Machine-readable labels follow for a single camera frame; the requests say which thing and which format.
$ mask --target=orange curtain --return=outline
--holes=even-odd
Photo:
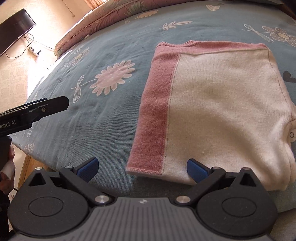
[[[84,0],[87,5],[94,10],[96,7],[102,5],[106,0]]]

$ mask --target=wall-mounted television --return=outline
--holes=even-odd
[[[35,25],[36,23],[25,9],[2,22],[0,24],[0,56]]]

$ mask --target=silver bolt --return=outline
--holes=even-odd
[[[190,197],[188,196],[179,196],[176,198],[178,203],[189,203],[191,201]]]
[[[96,196],[96,198],[94,200],[98,203],[106,203],[110,200],[110,198],[105,195],[100,195],[100,196]]]

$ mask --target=dark heart print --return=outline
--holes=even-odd
[[[283,73],[283,79],[286,82],[296,83],[296,78],[291,77],[291,74],[288,71]]]

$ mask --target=beige wall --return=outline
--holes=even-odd
[[[25,8],[36,22],[30,31],[34,39],[54,48],[65,32],[90,11],[83,0],[64,2],[75,17],[62,0],[6,0],[0,5],[0,23]],[[35,50],[41,50],[38,58],[27,50],[17,59],[9,59],[6,55],[0,57],[0,112],[23,104],[27,99],[27,91],[30,93],[34,89],[47,65],[56,60],[51,50],[34,42],[32,45]],[[7,51],[7,55],[18,56],[25,48],[26,44],[19,40]]]

